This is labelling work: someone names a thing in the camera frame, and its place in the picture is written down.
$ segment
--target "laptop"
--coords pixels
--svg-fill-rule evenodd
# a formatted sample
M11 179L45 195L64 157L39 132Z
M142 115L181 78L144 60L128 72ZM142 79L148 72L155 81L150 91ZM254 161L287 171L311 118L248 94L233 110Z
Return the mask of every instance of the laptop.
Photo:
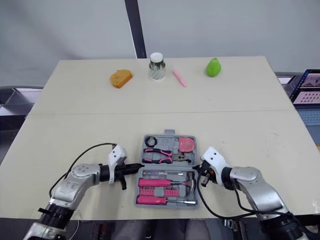
M320 69L307 69L290 95L316 145L320 145Z

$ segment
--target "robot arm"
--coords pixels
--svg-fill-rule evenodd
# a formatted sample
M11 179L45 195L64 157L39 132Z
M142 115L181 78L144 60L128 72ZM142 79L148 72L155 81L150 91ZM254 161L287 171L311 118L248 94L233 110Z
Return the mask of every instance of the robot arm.
M203 162L200 171L206 175L202 186L205 187L212 180L228 190L242 191L253 209L251 211L260 221L262 232L272 240L308 239L277 191L264 180L258 169L239 166L231 168L213 147L209 147L201 158Z
M124 164L125 151L117 145L109 155L108 165L80 164L56 187L40 219L34 222L23 240L65 240L66 225L79 206L88 188L100 182L120 181L126 189L125 175L137 173L139 163Z

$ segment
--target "white wall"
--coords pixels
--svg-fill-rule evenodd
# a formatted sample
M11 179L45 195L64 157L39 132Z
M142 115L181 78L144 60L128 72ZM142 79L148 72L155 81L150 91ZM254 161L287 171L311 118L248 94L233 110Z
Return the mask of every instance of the white wall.
M124 0L0 0L0 87L44 86L59 60L135 57Z
M320 69L319 0L138 0L147 56L266 56Z

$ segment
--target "gray tool case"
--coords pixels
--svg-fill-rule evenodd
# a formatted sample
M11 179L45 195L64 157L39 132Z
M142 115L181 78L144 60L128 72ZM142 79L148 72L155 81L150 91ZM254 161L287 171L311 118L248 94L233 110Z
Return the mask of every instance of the gray tool case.
M146 139L152 137L156 139L156 145L148 147ZM161 149L171 151L173 155L181 154L179 152L179 138L190 138L194 141L194 149L191 152L184 152L183 155L189 161L173 161L172 163L148 163L143 159L160 160L167 156L158 152L145 152L145 149ZM141 161L144 167L137 173L137 187L135 192L134 204L143 208L169 208L169 209L195 209L199 206L196 180L198 172L193 169L197 165L197 142L194 136L176 135L175 130L166 129L163 135L145 135L142 144ZM165 179L173 181L171 186L140 186L141 179L159 180ZM166 198L166 204L141 204L138 203L139 196L152 196ZM169 201L195 201L195 204Z

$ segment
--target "jar lid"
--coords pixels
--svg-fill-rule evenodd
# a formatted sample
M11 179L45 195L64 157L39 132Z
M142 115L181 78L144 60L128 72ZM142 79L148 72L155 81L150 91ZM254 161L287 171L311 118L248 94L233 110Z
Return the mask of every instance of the jar lid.
M164 59L164 56L160 52L154 52L150 55L151 62L160 63Z

